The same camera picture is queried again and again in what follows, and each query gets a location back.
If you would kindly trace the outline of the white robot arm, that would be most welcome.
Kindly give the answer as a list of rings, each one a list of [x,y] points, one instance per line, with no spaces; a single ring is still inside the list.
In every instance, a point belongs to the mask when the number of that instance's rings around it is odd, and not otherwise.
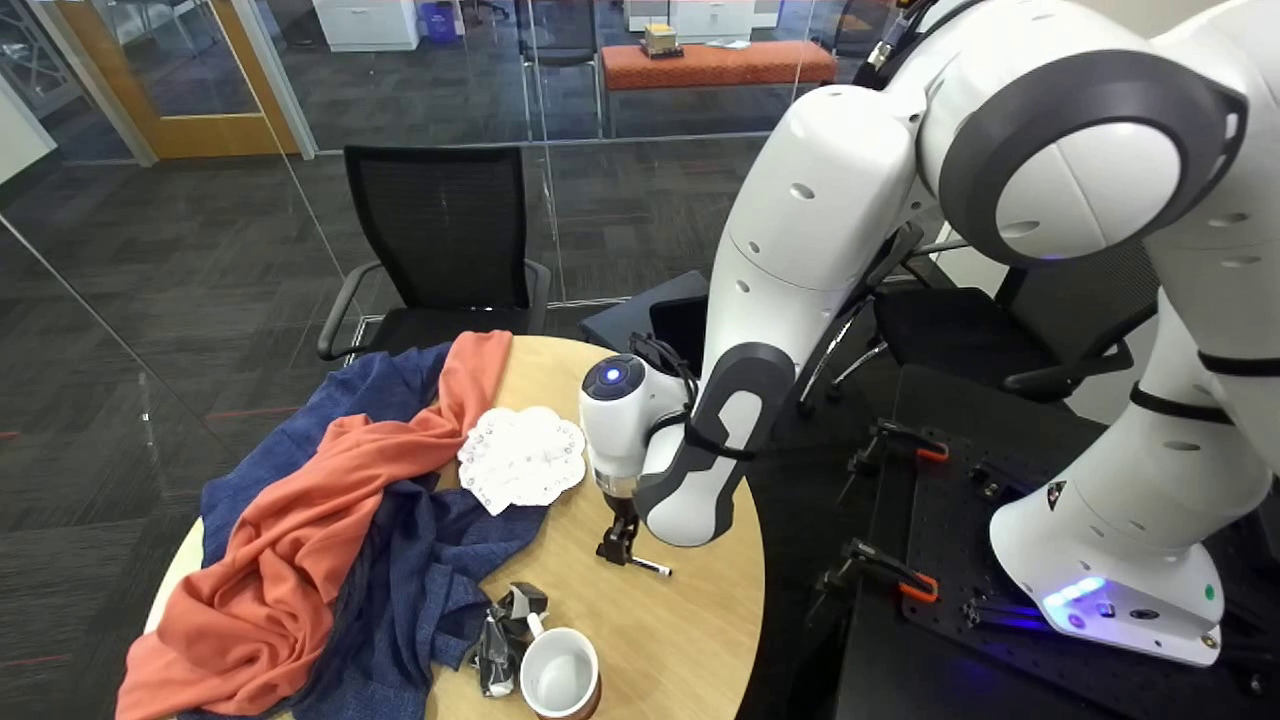
[[[1051,630],[1218,663],[1207,541],[1280,472],[1280,0],[1162,37],[1083,0],[975,0],[888,82],[804,92],[724,221],[701,370],[585,370],[593,472],[627,478],[666,542],[724,536],[842,303],[924,213],[1005,266],[1147,251],[1145,375],[1059,476],[993,510],[988,549]]]

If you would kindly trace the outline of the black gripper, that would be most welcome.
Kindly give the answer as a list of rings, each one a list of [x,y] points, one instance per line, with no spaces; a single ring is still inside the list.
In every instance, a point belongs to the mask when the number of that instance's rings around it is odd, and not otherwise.
[[[640,510],[631,502],[631,497],[604,497],[604,502],[611,507],[611,526],[602,536],[597,556],[607,565],[635,565],[635,531],[640,531]]]

